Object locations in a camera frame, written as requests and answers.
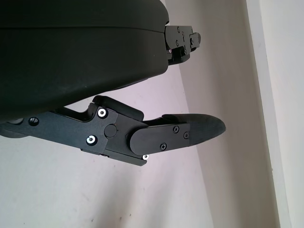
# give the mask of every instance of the metal bracket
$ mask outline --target metal bracket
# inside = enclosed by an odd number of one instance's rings
[[[191,26],[166,26],[165,39],[169,65],[187,61],[200,46],[200,34],[193,33]]]

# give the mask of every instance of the hex bolt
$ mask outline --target hex bolt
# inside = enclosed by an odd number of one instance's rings
[[[88,136],[87,139],[86,139],[86,143],[89,146],[94,146],[97,143],[97,137],[94,136],[94,135]]]
[[[107,114],[108,114],[108,112],[104,108],[99,109],[97,112],[98,117],[102,118],[102,119],[105,119],[107,117]]]
[[[180,128],[179,128],[178,126],[174,126],[174,127],[173,127],[173,132],[174,132],[174,133],[178,133],[179,130],[180,130]]]
[[[185,132],[184,139],[188,139],[188,138],[189,138],[189,132]]]
[[[31,117],[28,120],[29,125],[31,125],[32,127],[36,127],[39,124],[39,119],[36,117]]]
[[[160,146],[160,148],[161,148],[161,151],[166,150],[167,149],[167,144],[162,143],[161,146]]]
[[[142,157],[143,160],[148,160],[148,158],[149,158],[149,155],[148,155],[148,154],[147,154],[147,155],[144,155],[144,156]]]

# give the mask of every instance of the black metal arm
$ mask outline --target black metal arm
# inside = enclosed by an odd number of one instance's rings
[[[34,136],[140,166],[149,154],[196,145],[225,129],[221,120],[203,114],[143,121],[141,111],[106,96],[96,96],[83,113],[60,108],[0,124],[7,137]]]

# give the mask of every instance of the black screw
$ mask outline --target black screw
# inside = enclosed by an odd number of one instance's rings
[[[36,117],[32,117],[28,120],[28,123],[32,127],[36,127],[39,124],[39,119],[37,119]]]
[[[162,144],[161,144],[161,151],[164,151],[164,150],[166,150],[166,149],[167,149],[167,144],[162,143]]]
[[[180,128],[179,128],[178,126],[174,126],[174,127],[173,127],[173,132],[174,132],[174,133],[179,132],[179,130],[180,130]]]
[[[189,138],[189,132],[185,132],[184,139],[188,139],[188,138]]]

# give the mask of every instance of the silver screw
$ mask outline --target silver screw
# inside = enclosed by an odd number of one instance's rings
[[[144,155],[143,157],[142,157],[142,159],[144,159],[144,160],[148,160],[148,158],[149,158],[149,155],[147,154],[147,155]]]
[[[94,135],[90,135],[87,137],[86,143],[90,146],[93,146],[97,143],[97,138]]]
[[[104,118],[106,116],[106,110],[104,108],[99,109],[98,112],[97,112],[97,115],[100,118]]]

